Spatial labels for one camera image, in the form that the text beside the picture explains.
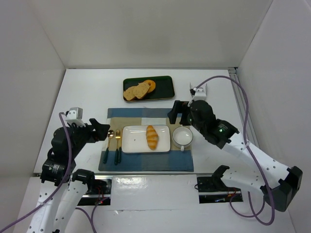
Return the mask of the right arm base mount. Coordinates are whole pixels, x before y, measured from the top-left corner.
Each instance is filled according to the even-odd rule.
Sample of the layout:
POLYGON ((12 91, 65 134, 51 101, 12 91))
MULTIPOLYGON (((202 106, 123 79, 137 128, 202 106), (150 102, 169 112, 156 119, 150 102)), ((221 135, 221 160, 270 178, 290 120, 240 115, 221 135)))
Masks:
POLYGON ((241 190, 235 187, 216 187, 211 176, 198 176, 194 188, 198 191, 199 203, 243 202, 241 190))

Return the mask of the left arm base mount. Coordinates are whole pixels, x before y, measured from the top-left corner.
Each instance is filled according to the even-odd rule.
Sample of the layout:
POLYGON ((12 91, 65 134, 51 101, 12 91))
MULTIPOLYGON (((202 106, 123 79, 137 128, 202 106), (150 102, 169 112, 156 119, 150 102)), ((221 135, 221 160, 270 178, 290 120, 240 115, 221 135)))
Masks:
POLYGON ((90 190, 80 199, 78 206, 108 206, 111 204, 112 179, 95 180, 90 190))

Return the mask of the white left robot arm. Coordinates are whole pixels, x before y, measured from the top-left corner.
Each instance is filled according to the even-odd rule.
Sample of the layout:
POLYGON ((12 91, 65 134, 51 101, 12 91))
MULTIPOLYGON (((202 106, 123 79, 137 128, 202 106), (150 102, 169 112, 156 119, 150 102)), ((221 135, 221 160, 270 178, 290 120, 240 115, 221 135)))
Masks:
POLYGON ((105 141, 110 126, 94 118, 89 122, 61 120, 63 126, 53 133, 29 233, 63 233, 82 196, 95 188, 94 172, 75 169, 75 158, 86 144, 105 141))

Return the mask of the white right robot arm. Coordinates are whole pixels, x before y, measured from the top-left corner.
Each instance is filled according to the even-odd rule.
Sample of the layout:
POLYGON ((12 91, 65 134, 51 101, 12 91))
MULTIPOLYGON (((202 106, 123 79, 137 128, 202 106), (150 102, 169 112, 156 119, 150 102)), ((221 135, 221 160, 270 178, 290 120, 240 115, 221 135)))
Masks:
POLYGON ((303 172, 296 166, 288 167, 256 147, 232 124, 217 119, 212 107, 204 100, 192 102, 176 100, 167 114, 171 124, 192 126, 203 138, 219 149, 247 164, 252 172, 242 175, 235 168, 219 166, 212 174, 217 188, 236 187, 263 194, 263 200, 275 210, 285 212, 300 189, 303 172))

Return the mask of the striped golden bread roll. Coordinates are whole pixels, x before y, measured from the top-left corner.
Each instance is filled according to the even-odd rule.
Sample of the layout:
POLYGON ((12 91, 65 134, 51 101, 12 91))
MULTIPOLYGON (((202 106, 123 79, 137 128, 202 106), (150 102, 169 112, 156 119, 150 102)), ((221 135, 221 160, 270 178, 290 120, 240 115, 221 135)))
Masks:
POLYGON ((146 140, 148 147, 151 150, 155 150, 158 145, 158 134, 152 125, 147 126, 146 128, 146 140))

